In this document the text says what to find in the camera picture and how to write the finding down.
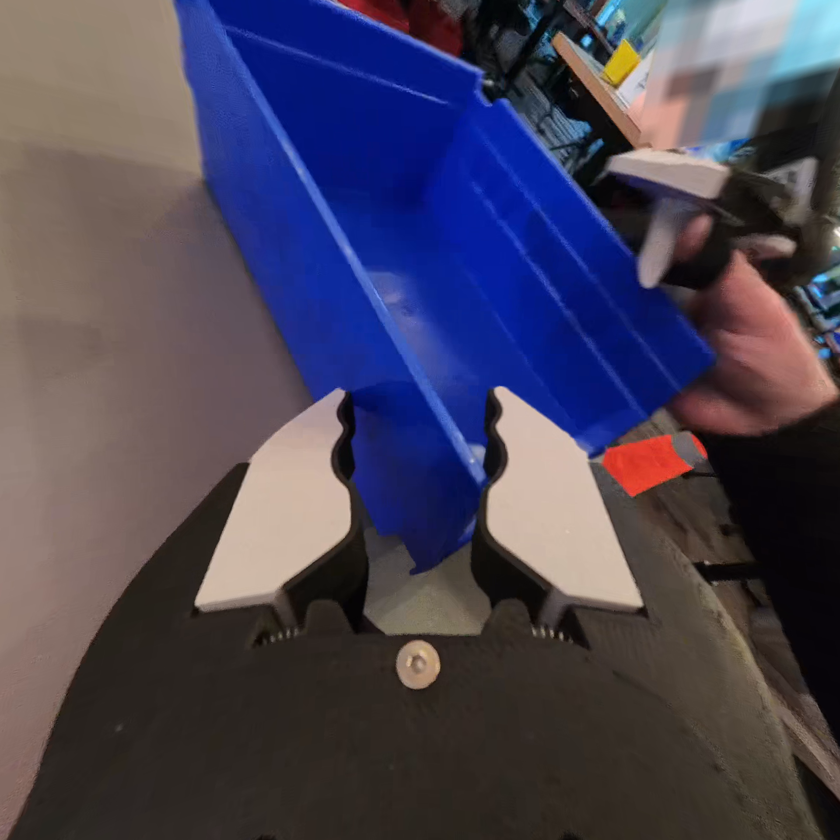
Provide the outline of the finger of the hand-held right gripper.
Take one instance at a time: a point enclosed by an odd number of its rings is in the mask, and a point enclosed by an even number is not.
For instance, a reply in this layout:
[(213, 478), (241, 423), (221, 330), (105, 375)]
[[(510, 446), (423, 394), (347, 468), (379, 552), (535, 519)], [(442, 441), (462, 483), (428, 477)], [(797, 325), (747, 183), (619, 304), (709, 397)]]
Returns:
[(732, 171), (724, 164), (676, 151), (639, 149), (614, 155), (606, 173), (649, 194), (719, 197)]

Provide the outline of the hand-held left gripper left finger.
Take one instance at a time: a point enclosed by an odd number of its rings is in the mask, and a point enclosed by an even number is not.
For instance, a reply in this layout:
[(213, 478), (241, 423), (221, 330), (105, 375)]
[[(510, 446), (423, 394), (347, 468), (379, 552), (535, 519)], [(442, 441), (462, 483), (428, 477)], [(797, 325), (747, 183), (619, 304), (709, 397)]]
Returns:
[(360, 629), (370, 563), (353, 492), (354, 432), (352, 395), (338, 388), (259, 447), (198, 588), (197, 611), (269, 606), (292, 629), (310, 604), (332, 601)]

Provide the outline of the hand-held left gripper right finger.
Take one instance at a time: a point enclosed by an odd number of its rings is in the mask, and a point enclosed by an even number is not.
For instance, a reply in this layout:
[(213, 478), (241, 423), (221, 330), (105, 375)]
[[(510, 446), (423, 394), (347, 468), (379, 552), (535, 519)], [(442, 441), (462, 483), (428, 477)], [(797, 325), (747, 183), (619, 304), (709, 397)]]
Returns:
[(576, 612), (645, 621), (647, 608), (585, 451), (506, 386), (486, 399), (487, 446), (471, 573), (491, 615), (533, 636), (582, 636)]

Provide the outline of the blue plastic box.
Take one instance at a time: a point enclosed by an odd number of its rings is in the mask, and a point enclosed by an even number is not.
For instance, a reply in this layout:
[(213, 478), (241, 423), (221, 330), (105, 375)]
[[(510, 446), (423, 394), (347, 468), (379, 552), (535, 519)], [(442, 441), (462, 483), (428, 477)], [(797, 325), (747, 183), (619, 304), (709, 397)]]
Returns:
[(478, 69), (332, 2), (174, 6), (208, 190), (415, 572), (470, 538), (489, 389), (599, 455), (711, 367)]

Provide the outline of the person's right forearm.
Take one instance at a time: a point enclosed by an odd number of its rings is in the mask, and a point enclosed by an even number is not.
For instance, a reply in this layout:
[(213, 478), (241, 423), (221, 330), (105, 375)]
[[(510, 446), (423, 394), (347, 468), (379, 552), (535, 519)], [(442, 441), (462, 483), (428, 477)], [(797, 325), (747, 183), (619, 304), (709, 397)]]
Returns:
[(804, 682), (838, 740), (838, 401), (769, 434), (699, 439)]

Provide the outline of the person's right hand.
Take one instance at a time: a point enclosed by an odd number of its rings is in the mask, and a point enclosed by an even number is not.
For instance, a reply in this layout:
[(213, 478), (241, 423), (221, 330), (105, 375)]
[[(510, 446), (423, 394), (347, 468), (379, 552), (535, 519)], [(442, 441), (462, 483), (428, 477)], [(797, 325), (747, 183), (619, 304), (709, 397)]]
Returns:
[(756, 437), (811, 417), (838, 389), (783, 298), (740, 250), (688, 313), (716, 362), (668, 406), (695, 434)]

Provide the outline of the wooden table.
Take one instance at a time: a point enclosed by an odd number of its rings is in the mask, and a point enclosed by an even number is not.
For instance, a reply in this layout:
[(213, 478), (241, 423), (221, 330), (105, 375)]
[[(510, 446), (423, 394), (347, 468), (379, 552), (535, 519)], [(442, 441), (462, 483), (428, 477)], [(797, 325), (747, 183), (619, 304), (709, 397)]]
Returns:
[(650, 149), (651, 144), (643, 140), (641, 129), (631, 117), (628, 107), (622, 103), (616, 90), (601, 78), (594, 59), (562, 33), (552, 38), (551, 45), (571, 75), (587, 90), (625, 141), (634, 149)]

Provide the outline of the orange grey object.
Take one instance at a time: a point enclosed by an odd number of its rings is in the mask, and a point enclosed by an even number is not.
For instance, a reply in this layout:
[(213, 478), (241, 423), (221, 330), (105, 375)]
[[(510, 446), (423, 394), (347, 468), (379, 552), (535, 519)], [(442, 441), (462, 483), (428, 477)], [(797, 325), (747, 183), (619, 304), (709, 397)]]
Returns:
[(684, 430), (610, 447), (600, 463), (625, 493), (635, 498), (706, 461), (706, 447)]

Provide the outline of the yellow plastic bin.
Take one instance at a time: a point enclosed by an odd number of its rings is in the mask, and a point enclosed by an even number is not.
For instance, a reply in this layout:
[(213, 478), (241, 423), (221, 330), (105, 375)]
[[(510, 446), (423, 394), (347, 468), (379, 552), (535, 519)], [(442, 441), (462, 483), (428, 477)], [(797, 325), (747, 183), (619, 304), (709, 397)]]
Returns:
[(604, 65), (602, 79), (611, 87), (619, 88), (625, 79), (637, 68), (641, 61), (633, 44), (622, 39)]

